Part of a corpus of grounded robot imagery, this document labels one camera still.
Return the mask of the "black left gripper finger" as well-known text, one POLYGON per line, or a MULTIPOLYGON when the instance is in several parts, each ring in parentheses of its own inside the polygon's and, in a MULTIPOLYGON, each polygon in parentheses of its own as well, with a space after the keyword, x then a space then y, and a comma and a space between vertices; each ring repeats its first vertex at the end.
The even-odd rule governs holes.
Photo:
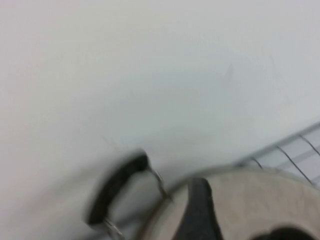
POLYGON ((221 240, 209 182, 200 177, 188 183, 187 204, 178 226, 180 240, 221 240))

